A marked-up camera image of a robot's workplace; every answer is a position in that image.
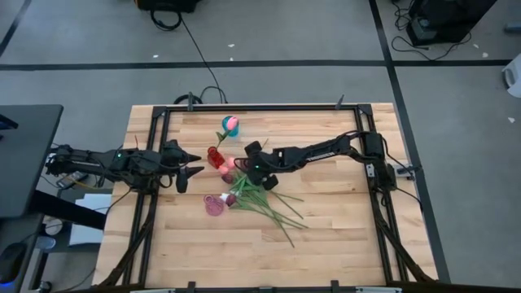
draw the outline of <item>white paper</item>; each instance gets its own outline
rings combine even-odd
[[[85,198],[77,199],[76,204],[85,208],[96,210],[96,212],[106,213],[111,205],[112,195],[86,194]],[[68,245],[74,246],[86,243],[101,243],[103,231],[85,227],[83,225],[72,225],[71,238]]]

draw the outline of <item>wooden table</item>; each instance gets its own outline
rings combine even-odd
[[[372,104],[376,129],[388,141],[391,155],[407,162],[401,131],[391,103]],[[134,106],[124,147],[146,147],[152,106]],[[196,281],[197,287],[341,286],[383,285],[384,277],[376,240],[374,219],[364,166],[348,157],[336,156],[308,164],[287,174],[278,174],[275,190],[303,199],[291,206],[302,221],[276,199],[270,205],[309,229],[288,228],[295,248],[268,218],[252,212],[226,210],[209,216],[205,195],[219,195],[229,188],[207,160],[210,146],[217,144],[216,131],[228,115],[240,119],[238,138],[226,139],[223,155],[244,157],[250,142],[264,142],[265,151],[275,147],[305,147],[356,129],[354,115],[344,111],[299,112],[176,112],[171,115],[169,139],[203,157],[190,166],[205,170],[190,179],[188,191],[179,195],[175,187],[160,190],[155,218],[147,288],[182,287]],[[160,127],[155,139],[160,139]],[[360,149],[358,142],[353,145]],[[414,183],[399,178],[401,189],[415,194]],[[113,201],[127,187],[116,184]],[[436,269],[418,202],[400,191],[392,192],[401,241],[410,255],[431,277]],[[134,215],[136,195],[119,202],[110,212],[100,249],[93,284],[101,282],[125,252]],[[387,243],[393,275],[396,259]],[[141,252],[136,254],[133,281],[137,280]]]

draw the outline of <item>black floor stripe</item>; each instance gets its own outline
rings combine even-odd
[[[3,52],[5,52],[5,50],[7,48],[7,45],[9,45],[9,42],[13,38],[13,35],[15,34],[15,31],[18,28],[18,25],[24,18],[24,14],[27,11],[30,4],[31,4],[31,0],[25,0],[24,4],[18,11],[18,14],[15,17],[15,20],[13,20],[11,27],[9,27],[9,30],[6,33],[6,36],[3,38],[2,43],[0,43],[0,57],[2,57]]]
[[[511,60],[450,60],[450,61],[392,61],[393,67],[467,67],[505,66]],[[387,67],[382,60],[264,60],[214,61],[211,68],[269,68],[269,67]],[[0,64],[0,71],[58,71],[58,70],[120,70],[206,68],[203,62],[163,63],[72,63],[72,64]]]
[[[208,62],[211,68],[266,68],[266,67],[321,67],[353,66],[383,67],[378,60],[266,60],[266,61],[219,61]],[[80,64],[0,64],[0,71],[42,71],[42,70],[114,70],[114,69],[172,69],[206,68],[203,62],[163,62],[163,63],[80,63]]]
[[[405,107],[403,94],[401,93],[400,82],[398,81],[398,76],[396,75],[396,69],[394,68],[394,64],[392,62],[391,51],[387,45],[387,38],[383,30],[382,19],[380,18],[376,0],[369,0],[369,4],[373,14],[374,24],[376,25],[380,46],[382,47],[383,57],[386,61],[387,73],[391,82],[392,92],[394,93],[396,109],[398,111],[398,116],[400,117],[401,127],[404,132],[405,143],[407,145],[407,150],[409,151],[410,160],[413,165],[420,165],[421,162],[418,149],[416,148],[416,142],[414,141],[413,130],[410,125],[409,116],[407,115],[407,109]],[[444,257],[443,247],[441,246],[440,234],[436,225],[436,219],[434,218],[431,199],[429,198],[427,183],[423,173],[417,175],[416,185],[423,205],[425,225],[427,227],[429,242],[431,243],[432,254],[436,263],[438,278],[442,282],[450,282],[449,270],[447,268],[447,262]]]
[[[496,60],[440,60],[440,61],[392,61],[399,67],[465,67],[465,66],[505,66],[511,59]]]

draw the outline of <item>pink flower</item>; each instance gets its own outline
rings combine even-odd
[[[235,168],[235,158],[234,157],[230,157],[230,158],[226,159],[226,163],[228,164],[228,168],[230,168],[230,169]]]
[[[220,173],[221,175],[226,175],[226,174],[228,174],[228,172],[230,171],[227,167],[225,167],[225,166],[223,166],[223,165],[221,165],[221,167],[219,167],[218,170],[219,170],[219,173]]]
[[[230,117],[228,121],[226,122],[226,128],[231,131],[234,130],[235,127],[237,127],[237,124],[239,123],[239,119],[237,117]]]

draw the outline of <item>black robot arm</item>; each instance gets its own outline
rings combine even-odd
[[[123,181],[131,189],[150,194],[157,186],[168,187],[176,176],[179,193],[186,192],[188,178],[204,167],[188,168],[190,162],[200,160],[197,155],[186,153],[176,140],[165,143],[161,153],[139,149],[110,150],[106,152],[84,151],[61,145],[52,148],[46,162],[47,174],[58,176],[63,173],[80,171],[117,182]],[[161,183],[162,176],[169,177],[170,183]]]
[[[361,139],[364,154],[351,146],[351,140],[355,138]],[[244,150],[247,159],[238,159],[241,163],[239,167],[243,168],[253,184],[262,184],[266,190],[271,190],[278,184],[274,173],[295,172],[307,163],[335,155],[347,155],[356,162],[372,164],[378,186],[385,190],[396,189],[394,169],[385,162],[383,139],[379,133],[351,131],[312,146],[276,148],[271,154],[262,152],[259,142],[252,142]]]

